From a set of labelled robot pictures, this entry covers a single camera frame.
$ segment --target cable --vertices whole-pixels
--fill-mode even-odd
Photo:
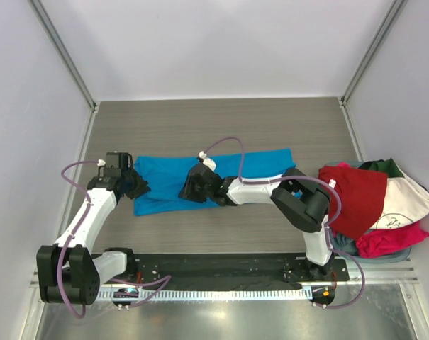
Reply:
[[[80,228],[80,226],[82,225],[83,221],[85,220],[85,218],[87,217],[90,207],[91,207],[91,197],[88,194],[88,190],[85,189],[83,186],[80,186],[79,184],[75,183],[72,179],[68,178],[65,175],[65,172],[69,169],[71,169],[73,166],[79,165],[79,164],[98,164],[99,161],[94,161],[94,160],[90,160],[90,161],[76,161],[75,163],[71,163],[68,166],[66,166],[62,171],[61,171],[61,177],[67,181],[68,183],[70,183],[71,185],[73,185],[78,191],[82,192],[87,200],[87,207],[85,208],[85,211],[83,213],[83,215],[80,217],[80,219],[77,221],[75,227],[71,230],[71,234],[67,237],[65,244],[62,247],[62,250],[60,252],[60,256],[58,257],[58,263],[57,263],[57,284],[58,284],[58,289],[60,290],[60,294],[61,297],[63,299],[63,302],[66,305],[66,308],[71,312],[71,314],[73,314],[77,319],[83,319],[85,317],[85,312],[87,310],[85,305],[82,305],[82,312],[78,313],[75,309],[74,306],[72,305],[72,303],[69,301],[69,298],[67,297],[66,291],[65,291],[65,287],[63,284],[63,278],[62,278],[62,272],[63,272],[63,262],[65,261],[65,255],[67,252],[67,247],[69,246],[69,243],[71,243],[72,239],[74,238],[74,235],[76,234],[77,230]],[[135,303],[134,305],[131,305],[131,307],[138,307],[140,305],[142,305],[143,303],[147,302],[148,300],[152,299],[158,292],[160,292],[165,286],[166,284],[168,284],[168,282],[170,281],[171,276],[165,276],[164,278],[161,278],[159,280],[156,280],[154,282],[151,283],[129,283],[127,281],[122,281],[122,280],[117,280],[117,279],[113,279],[112,281],[118,282],[118,283],[124,283],[127,285],[134,285],[135,287],[149,287],[152,285],[157,285],[158,283],[163,282],[163,284],[150,296],[148,296],[147,298],[145,298],[144,300]]]
[[[310,176],[284,176],[284,177],[272,179],[270,181],[245,181],[244,178],[242,177],[244,158],[245,158],[245,148],[244,148],[243,141],[240,138],[238,138],[238,137],[222,138],[222,139],[218,140],[217,142],[214,142],[212,145],[210,145],[206,150],[204,150],[204,152],[205,152],[205,154],[208,154],[209,150],[211,150],[213,147],[215,147],[216,145],[218,145],[218,144],[220,144],[226,140],[236,140],[239,142],[239,144],[241,146],[241,160],[240,160],[240,166],[238,169],[238,180],[243,184],[262,185],[262,184],[268,184],[268,183],[277,183],[277,182],[281,182],[281,181],[305,180],[305,181],[312,181],[312,182],[318,183],[318,184],[322,185],[324,188],[328,189],[330,194],[337,201],[337,210],[335,211],[334,215],[325,223],[324,230],[325,230],[326,244],[328,245],[329,250],[331,250],[334,254],[338,254],[338,255],[343,256],[343,257],[346,256],[347,258],[349,258],[351,261],[353,261],[356,264],[357,268],[359,269],[359,272],[361,273],[362,284],[361,284],[361,289],[358,292],[357,296],[353,300],[351,300],[350,302],[345,303],[344,305],[326,306],[326,305],[322,305],[322,304],[316,303],[316,302],[314,302],[313,305],[318,306],[318,307],[322,307],[323,309],[327,308],[330,310],[338,310],[340,308],[348,307],[348,306],[352,305],[353,303],[355,303],[356,301],[358,301],[361,298],[361,296],[365,290],[365,274],[364,274],[364,271],[362,270],[360,263],[353,256],[349,255],[348,253],[345,253],[344,251],[334,249],[333,244],[330,240],[329,227],[327,227],[328,225],[330,225],[332,222],[334,222],[337,219],[337,217],[340,215],[340,211],[342,210],[342,201],[341,201],[340,196],[338,195],[337,191],[335,191],[334,188],[331,188],[327,183],[323,182],[322,180],[315,178],[315,177],[310,177]]]

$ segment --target white gear rack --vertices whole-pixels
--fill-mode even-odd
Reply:
[[[113,294],[121,288],[130,288],[129,286],[110,286],[100,287],[97,302],[115,301],[115,302],[135,302],[140,301],[154,292],[152,290],[138,290],[138,297],[116,297]],[[312,298],[310,286],[303,287],[300,290],[268,290],[268,291],[230,291],[230,292],[211,292],[211,291],[180,291],[180,290],[162,290],[150,302],[203,302],[203,301],[248,301],[248,300],[307,300]]]

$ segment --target folded blue fabric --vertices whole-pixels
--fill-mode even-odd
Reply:
[[[241,154],[212,156],[212,159],[216,162],[216,173],[220,177],[238,175]],[[138,157],[134,164],[135,170],[148,182],[151,191],[135,200],[134,215],[143,216],[165,211],[218,207],[217,203],[211,200],[197,203],[178,197],[189,170],[197,162],[196,157]],[[245,155],[243,177],[276,176],[295,166],[290,149],[248,152]]]

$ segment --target dark red cloth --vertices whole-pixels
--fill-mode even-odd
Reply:
[[[356,241],[359,256],[374,258],[413,246],[429,237],[419,222],[392,230],[374,230]]]
[[[347,237],[358,240],[383,213],[387,175],[341,166],[325,166],[318,178],[326,183],[335,180],[335,191],[342,201],[339,217],[331,227]],[[337,210],[337,202],[330,200],[329,217]]]

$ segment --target clothes pile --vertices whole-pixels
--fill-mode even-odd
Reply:
[[[341,250],[371,259],[429,237],[419,225],[429,213],[429,192],[393,159],[369,161],[359,168],[344,162],[324,166],[318,177],[334,188],[342,201],[340,216],[330,226]],[[337,202],[331,200],[330,216],[336,210]]]

